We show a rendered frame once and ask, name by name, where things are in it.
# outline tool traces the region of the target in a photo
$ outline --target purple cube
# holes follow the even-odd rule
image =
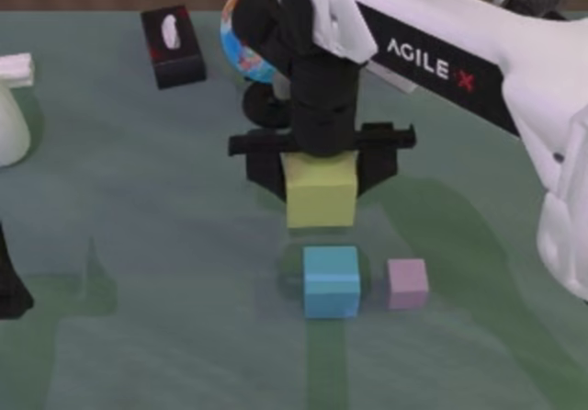
[[[388,260],[390,303],[393,310],[423,307],[429,296],[424,260]]]

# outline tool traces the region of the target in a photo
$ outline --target table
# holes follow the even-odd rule
[[[37,300],[0,323],[0,408],[585,408],[588,310],[538,259],[543,190],[519,141],[367,74],[360,118],[414,123],[418,146],[354,228],[289,232],[227,155],[250,126],[219,15],[193,21],[209,80],[160,92],[138,13],[0,14],[0,54],[38,67],[15,93],[33,154],[0,172],[6,239]],[[357,319],[303,319],[311,244],[359,248]],[[430,302],[390,313],[385,262],[413,256]]]

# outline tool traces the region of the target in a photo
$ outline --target globe stand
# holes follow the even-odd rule
[[[290,103],[277,99],[269,84],[249,85],[243,96],[243,113],[260,128],[283,130],[290,126]]]

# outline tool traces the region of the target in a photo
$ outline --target red x logo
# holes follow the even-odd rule
[[[474,75],[458,70],[458,87],[465,88],[469,93],[474,91]]]

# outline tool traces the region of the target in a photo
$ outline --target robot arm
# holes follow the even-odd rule
[[[311,0],[313,40],[369,59],[520,136],[548,191],[539,254],[588,300],[588,20],[481,0]]]

